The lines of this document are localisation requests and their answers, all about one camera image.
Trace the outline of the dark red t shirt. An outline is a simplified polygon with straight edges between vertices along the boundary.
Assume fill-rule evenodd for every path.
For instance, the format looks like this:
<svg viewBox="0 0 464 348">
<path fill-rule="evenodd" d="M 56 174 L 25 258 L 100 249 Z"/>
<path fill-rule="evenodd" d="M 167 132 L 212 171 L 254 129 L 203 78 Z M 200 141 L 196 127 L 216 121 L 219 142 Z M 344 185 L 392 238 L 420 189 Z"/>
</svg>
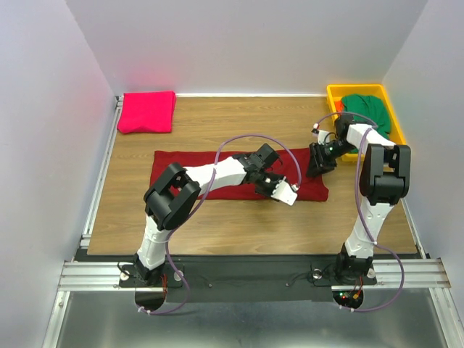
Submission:
<svg viewBox="0 0 464 348">
<path fill-rule="evenodd" d="M 302 172 L 302 182 L 297 192 L 299 201 L 325 202 L 328 200 L 329 190 L 324 185 L 323 179 L 318 176 L 308 178 L 305 176 L 305 168 L 309 164 L 310 152 L 308 149 L 292 149 L 286 152 L 283 149 L 277 151 L 279 161 L 272 166 L 272 171 L 277 174 L 285 175 L 290 183 L 296 183 L 298 179 L 297 169 L 291 155 L 294 155 L 299 163 Z M 154 183 L 162 174 L 165 168 L 174 162 L 187 167 L 198 167 L 213 163 L 214 152 L 166 152 L 157 150 L 154 152 L 154 161 L 150 175 L 150 183 Z M 251 184 L 241 186 L 228 186 L 215 189 L 208 193 L 208 199 L 222 200 L 261 200 L 265 197 L 255 192 Z"/>
</svg>

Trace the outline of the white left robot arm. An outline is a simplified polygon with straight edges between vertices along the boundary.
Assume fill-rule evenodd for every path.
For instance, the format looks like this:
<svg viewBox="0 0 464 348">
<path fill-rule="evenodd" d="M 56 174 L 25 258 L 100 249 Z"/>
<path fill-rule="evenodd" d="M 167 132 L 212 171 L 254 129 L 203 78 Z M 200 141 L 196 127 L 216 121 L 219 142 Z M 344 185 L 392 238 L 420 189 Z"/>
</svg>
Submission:
<svg viewBox="0 0 464 348">
<path fill-rule="evenodd" d="M 137 278 L 144 285 L 155 285 L 162 276 L 166 247 L 173 232 L 196 211 L 198 198 L 211 191 L 253 185 L 257 194 L 292 206 L 297 188 L 286 176 L 270 172 L 280 156 L 268 144 L 251 153 L 238 153 L 212 164 L 185 167 L 169 164 L 144 194 L 146 225 L 133 267 L 119 266 L 123 281 Z"/>
</svg>

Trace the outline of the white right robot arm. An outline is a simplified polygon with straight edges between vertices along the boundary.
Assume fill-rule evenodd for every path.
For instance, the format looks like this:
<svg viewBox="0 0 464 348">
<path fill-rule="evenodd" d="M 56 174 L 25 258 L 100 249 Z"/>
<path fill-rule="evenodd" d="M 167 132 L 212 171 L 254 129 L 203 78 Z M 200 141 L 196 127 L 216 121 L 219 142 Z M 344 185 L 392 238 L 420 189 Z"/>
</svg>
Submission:
<svg viewBox="0 0 464 348">
<path fill-rule="evenodd" d="M 334 170 L 337 158 L 357 150 L 355 203 L 357 219 L 342 245 L 333 266 L 338 281 L 373 276 L 373 252 L 378 235 L 393 207 L 404 198 L 410 186 L 411 149 L 384 138 L 368 117 L 355 120 L 354 112 L 337 112 L 335 137 L 315 123 L 317 140 L 309 145 L 307 177 L 315 178 Z"/>
</svg>

